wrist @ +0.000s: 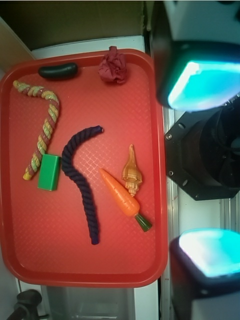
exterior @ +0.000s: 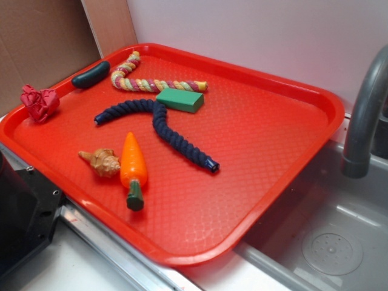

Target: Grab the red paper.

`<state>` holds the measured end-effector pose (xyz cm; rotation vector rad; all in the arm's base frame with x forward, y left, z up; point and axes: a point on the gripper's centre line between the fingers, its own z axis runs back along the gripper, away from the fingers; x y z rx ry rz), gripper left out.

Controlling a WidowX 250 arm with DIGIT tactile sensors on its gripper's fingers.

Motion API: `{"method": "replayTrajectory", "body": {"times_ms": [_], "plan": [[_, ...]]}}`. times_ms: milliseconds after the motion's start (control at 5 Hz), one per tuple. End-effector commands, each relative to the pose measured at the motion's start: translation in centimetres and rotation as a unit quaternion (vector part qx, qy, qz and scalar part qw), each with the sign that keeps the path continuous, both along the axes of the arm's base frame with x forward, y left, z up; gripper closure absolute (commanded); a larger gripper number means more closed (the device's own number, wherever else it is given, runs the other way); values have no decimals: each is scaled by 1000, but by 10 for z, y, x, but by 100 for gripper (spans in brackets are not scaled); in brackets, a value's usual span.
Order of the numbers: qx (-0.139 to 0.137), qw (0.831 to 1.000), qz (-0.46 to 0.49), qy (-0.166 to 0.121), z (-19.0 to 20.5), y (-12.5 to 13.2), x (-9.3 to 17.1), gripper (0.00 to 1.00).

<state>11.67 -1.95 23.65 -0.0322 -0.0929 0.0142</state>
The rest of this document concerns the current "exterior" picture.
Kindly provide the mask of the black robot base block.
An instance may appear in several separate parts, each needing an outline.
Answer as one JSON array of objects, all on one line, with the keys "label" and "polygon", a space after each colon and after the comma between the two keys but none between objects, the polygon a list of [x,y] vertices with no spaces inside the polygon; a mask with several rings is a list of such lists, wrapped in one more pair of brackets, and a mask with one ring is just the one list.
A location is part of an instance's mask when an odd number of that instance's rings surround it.
[{"label": "black robot base block", "polygon": [[1,155],[1,279],[52,241],[64,200],[38,170],[15,170]]}]

